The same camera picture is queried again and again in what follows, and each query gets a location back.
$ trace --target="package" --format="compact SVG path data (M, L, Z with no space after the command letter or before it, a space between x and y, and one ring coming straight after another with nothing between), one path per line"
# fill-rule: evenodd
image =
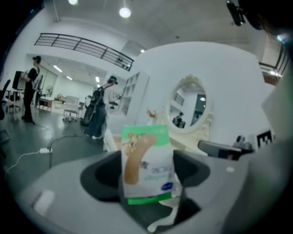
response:
M124 127L122 144L123 190L128 204L171 198L174 163L167 126Z

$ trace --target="black cap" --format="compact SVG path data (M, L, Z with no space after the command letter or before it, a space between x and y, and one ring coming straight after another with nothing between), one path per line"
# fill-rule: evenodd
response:
M115 84L118 84L117 78L115 76L110 76L108 83L112 83L113 81L115 82Z
M41 56L38 55L36 57L33 57L33 60L36 61L37 64L40 64L42 59L41 59Z

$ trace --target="railing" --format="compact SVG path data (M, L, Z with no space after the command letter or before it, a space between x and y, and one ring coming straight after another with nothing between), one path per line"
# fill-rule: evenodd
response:
M289 55L284 45L282 44L279 57L275 66L265 63L259 63L265 82L271 85L277 85L287 67L288 62Z
M276 77L278 77L279 79L283 75L288 62L289 62L289 55L287 50L285 50L284 45L282 44L276 65L269 65L265 63L259 63L259 64L260 64L260 69L263 73L278 74L276 75Z
M35 46L52 46L76 50L104 59L127 71L130 71L134 61L125 54L98 42L65 34L41 33Z
M174 101L177 102L179 105L183 106L184 98L181 97L178 93L175 93Z

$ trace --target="man in black shirt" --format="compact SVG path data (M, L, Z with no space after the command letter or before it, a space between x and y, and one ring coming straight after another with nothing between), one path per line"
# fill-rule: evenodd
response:
M183 113L180 112L179 115L174 117L173 119L173 124L175 124L177 127L179 127L180 123L182 122L182 116L183 116Z
M31 112L31 102L33 100L33 94L35 90L33 89L33 81L37 78L40 73L39 64L41 63L41 56L33 57L33 68L30 69L27 77L22 76L21 79L26 81L26 87L24 90L23 104L25 107L24 116L22 119L26 122L33 122L32 112Z

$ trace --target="blue oval logo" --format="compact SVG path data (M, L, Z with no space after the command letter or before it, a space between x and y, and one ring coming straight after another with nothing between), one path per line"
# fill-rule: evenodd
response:
M173 183L167 183L162 186L161 190L169 190L172 187L173 187Z

